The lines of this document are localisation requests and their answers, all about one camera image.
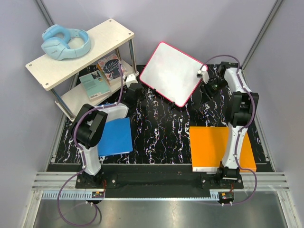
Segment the pink framed whiteboard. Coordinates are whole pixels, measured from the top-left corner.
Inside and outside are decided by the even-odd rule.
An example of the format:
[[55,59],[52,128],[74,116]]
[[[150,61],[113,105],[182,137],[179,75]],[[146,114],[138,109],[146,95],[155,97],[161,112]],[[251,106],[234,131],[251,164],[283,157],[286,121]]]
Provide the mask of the pink framed whiteboard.
[[200,68],[208,70],[202,62],[162,41],[139,79],[176,106],[183,107],[201,82],[197,77]]

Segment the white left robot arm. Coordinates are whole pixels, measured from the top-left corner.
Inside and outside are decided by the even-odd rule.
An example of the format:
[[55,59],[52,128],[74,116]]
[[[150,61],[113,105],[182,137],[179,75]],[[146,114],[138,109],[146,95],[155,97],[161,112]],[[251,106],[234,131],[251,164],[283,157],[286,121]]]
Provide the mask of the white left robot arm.
[[131,105],[144,99],[144,89],[139,83],[129,84],[124,95],[113,104],[92,106],[84,104],[70,128],[74,143],[80,149],[82,175],[92,188],[98,188],[103,181],[102,166],[98,159],[97,145],[102,139],[105,126],[116,119],[124,119]]

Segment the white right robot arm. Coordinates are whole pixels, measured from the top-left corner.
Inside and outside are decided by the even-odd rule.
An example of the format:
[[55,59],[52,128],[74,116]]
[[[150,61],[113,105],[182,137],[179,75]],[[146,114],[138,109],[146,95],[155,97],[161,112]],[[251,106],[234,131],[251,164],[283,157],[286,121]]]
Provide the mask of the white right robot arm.
[[202,78],[200,88],[207,98],[212,98],[225,86],[232,92],[225,114],[229,127],[226,151],[216,174],[210,176],[207,183],[231,188],[235,183],[242,183],[240,171],[252,172],[250,168],[240,166],[240,155],[245,134],[256,115],[259,95],[250,90],[238,64],[221,62],[215,78],[210,78],[204,67],[197,71],[197,77]]

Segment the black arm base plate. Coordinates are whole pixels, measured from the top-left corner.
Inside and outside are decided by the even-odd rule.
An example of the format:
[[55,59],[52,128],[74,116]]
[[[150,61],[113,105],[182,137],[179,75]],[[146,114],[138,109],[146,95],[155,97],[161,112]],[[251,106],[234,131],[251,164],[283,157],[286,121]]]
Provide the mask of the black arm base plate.
[[244,188],[241,177],[237,180],[216,179],[214,174],[199,172],[102,172],[94,178],[80,174],[76,179],[77,189],[117,189],[130,186],[189,185],[202,189],[240,190]]

